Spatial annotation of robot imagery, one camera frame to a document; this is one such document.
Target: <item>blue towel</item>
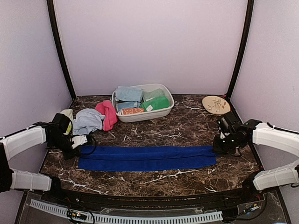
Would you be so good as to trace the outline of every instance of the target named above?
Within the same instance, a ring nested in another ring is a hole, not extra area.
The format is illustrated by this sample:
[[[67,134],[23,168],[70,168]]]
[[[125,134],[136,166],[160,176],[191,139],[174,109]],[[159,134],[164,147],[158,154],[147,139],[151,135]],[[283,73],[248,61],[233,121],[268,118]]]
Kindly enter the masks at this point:
[[[82,153],[92,146],[81,148]],[[193,169],[216,164],[212,146],[196,147],[106,147],[98,146],[95,152],[79,159],[79,168],[100,171],[158,171]]]
[[[115,91],[116,101],[138,101],[141,102],[143,96],[142,89],[119,86]]]
[[[97,129],[101,130],[104,119],[105,115],[95,109],[83,109],[76,114],[76,119],[73,121],[73,134],[89,134]]]
[[[131,109],[131,108],[137,108],[140,107],[140,103],[137,101],[129,101],[124,103],[118,103],[116,105],[117,112],[119,112],[122,109]]]

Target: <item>cloth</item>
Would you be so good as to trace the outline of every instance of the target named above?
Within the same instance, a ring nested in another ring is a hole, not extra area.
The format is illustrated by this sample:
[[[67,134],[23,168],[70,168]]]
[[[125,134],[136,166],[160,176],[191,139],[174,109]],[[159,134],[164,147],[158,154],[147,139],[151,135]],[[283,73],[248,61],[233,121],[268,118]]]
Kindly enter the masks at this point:
[[[151,92],[143,91],[143,101],[149,101],[151,99],[157,98],[157,97],[163,97],[165,96],[165,93],[162,89],[156,89]]]
[[[118,112],[120,115],[128,115],[128,114],[135,114],[135,113],[143,113],[144,109],[142,108],[132,108],[132,109],[122,109]]]
[[[142,89],[119,86],[115,91],[116,101],[138,101],[141,102],[143,96]]]
[[[122,109],[137,108],[137,107],[140,107],[140,103],[137,101],[129,101],[129,102],[116,104],[116,109],[118,112],[121,111]]]
[[[69,126],[67,127],[67,130],[64,134],[68,135],[71,132],[71,123],[74,120],[74,116],[73,116],[73,110],[72,109],[66,109],[61,111],[60,113],[64,114],[65,116],[67,116],[69,119],[71,119],[71,122],[69,123]]]
[[[73,122],[73,134],[82,135],[94,132],[97,129],[102,129],[102,121],[105,119],[105,115],[102,115],[95,109],[83,109],[76,115],[76,119]]]
[[[106,116],[103,122],[103,130],[111,130],[113,125],[117,122],[116,111],[112,106],[111,101],[104,100],[103,102],[99,103],[95,109]]]
[[[154,111],[170,107],[170,102],[167,97],[157,97],[141,104],[140,108],[144,111]]]
[[[81,147],[82,153],[92,146]],[[216,164],[212,146],[106,147],[79,159],[79,168],[99,171],[158,171],[201,168]]]

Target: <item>round wooden board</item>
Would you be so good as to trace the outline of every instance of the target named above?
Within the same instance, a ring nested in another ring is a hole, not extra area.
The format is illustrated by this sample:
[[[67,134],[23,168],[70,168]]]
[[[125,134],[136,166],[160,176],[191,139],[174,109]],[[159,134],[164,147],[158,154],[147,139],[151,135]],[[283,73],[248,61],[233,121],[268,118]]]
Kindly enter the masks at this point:
[[[230,105],[228,102],[218,96],[208,96],[203,98],[202,105],[212,114],[223,115],[230,112]]]

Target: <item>pink cloth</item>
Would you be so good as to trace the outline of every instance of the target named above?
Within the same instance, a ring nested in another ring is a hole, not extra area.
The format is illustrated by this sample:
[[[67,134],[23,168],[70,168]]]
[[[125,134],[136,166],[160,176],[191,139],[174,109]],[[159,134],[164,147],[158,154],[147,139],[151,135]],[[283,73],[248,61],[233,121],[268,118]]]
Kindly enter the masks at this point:
[[[106,116],[103,121],[103,130],[111,130],[113,128],[113,125],[117,122],[116,112],[114,107],[112,106],[111,101],[104,100],[103,102],[99,103],[95,107],[95,109]]]

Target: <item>marble table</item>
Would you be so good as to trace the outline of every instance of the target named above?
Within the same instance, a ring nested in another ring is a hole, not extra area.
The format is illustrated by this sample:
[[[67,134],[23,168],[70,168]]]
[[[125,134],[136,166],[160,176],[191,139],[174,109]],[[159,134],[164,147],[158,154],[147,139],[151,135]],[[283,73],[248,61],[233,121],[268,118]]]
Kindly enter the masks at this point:
[[[95,131],[99,145],[120,147],[211,145],[218,132],[217,115],[202,106],[202,95],[174,95],[175,106],[163,118],[122,123],[109,132]],[[78,97],[74,117],[84,108],[95,108],[110,96]],[[63,189],[113,196],[186,196],[237,189],[258,165],[249,147],[242,157],[223,155],[214,166],[155,172],[102,172],[78,168],[78,158],[65,161],[59,150],[47,154],[41,173],[59,177]]]

